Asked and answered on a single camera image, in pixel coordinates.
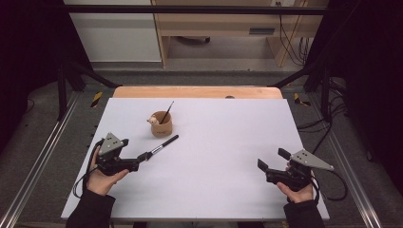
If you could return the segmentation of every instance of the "cup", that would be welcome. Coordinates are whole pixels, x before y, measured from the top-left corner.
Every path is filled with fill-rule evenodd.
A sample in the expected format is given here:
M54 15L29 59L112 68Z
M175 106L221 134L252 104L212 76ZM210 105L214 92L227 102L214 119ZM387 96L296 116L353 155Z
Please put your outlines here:
M158 111L154 112L151 115L155 116L155 118L159 122L151 124L151 132L157 138L163 138L172 134L172 117L171 114L168 112L165 119L163 120L163 116L165 116L165 113L166 111Z

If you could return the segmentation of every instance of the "wooden cabinet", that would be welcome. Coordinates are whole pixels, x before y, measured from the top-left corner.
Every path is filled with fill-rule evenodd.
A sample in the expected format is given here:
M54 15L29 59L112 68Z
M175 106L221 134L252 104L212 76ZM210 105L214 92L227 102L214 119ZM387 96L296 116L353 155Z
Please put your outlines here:
M269 7L274 0L152 0L161 6L248 6ZM295 0L293 7L325 7L328 0ZM167 64L169 39L171 36L264 36L275 56L278 67L287 58L286 38L280 39L278 15L244 14L155 14L163 65ZM290 39L295 37L315 37L322 16L281 16L282 26Z

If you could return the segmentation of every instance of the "hand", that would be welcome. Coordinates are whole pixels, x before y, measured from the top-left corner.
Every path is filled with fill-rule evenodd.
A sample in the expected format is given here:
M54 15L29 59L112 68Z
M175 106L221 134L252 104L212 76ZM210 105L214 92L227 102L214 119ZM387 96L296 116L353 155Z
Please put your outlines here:
M288 171L290 166L290 163L287 163L287 168L286 170ZM287 196L290 201L293 201L294 203L299 203L299 202L304 202L307 200L313 200L314 199L314 189L312 184L306 185L304 188L301 190L294 192L291 190L287 185L285 185L282 182L277 183L278 189L285 195Z
M100 148L101 148L101 146L98 146L97 149L95 150L94 157L92 158L90 167L95 166ZM107 175L103 174L100 170L96 169L90 174L86 188L89 191L96 193L100 196L106 196L106 194L112 188L113 184L120 181L128 173L129 173L128 170L125 169L125 170L115 174L114 176L107 176Z

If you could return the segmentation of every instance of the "white tabletop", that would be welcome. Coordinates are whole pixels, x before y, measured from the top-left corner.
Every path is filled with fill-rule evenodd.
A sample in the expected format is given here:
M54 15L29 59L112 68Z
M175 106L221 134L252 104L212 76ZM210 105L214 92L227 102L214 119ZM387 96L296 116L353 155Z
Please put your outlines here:
M157 139L146 120L172 101L173 134ZM278 155L278 148L290 153L302 149L286 100L111 98L77 180L85 173L92 147L108 132L129 139L122 159L137 158L180 136L113 186L109 195L116 198L115 219L285 218L286 197L266 182L257 163L261 159L273 169L284 170L287 161ZM70 194L62 218L69 217L78 201ZM324 219L329 218L322 199L318 209Z

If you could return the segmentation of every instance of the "pen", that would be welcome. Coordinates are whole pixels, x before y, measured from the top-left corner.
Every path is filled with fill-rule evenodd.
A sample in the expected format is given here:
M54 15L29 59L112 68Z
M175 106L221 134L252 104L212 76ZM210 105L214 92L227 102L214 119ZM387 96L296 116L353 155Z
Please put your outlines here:
M169 110L171 109L171 106L174 104L174 102L171 103L171 105L169 106L168 110L165 112L165 115L163 115L163 120L161 121L161 124L163 124L163 121L165 120L166 115L168 115Z
M176 136L172 137L171 139L169 139L168 141L164 142L163 144L157 146L156 148L154 148L153 150L151 150L150 152L147 153L146 159L147 160L151 159L152 156L154 156L155 154L160 152L160 150L162 150L164 147L166 147L170 143L174 142L178 138L179 138L179 135L176 135Z

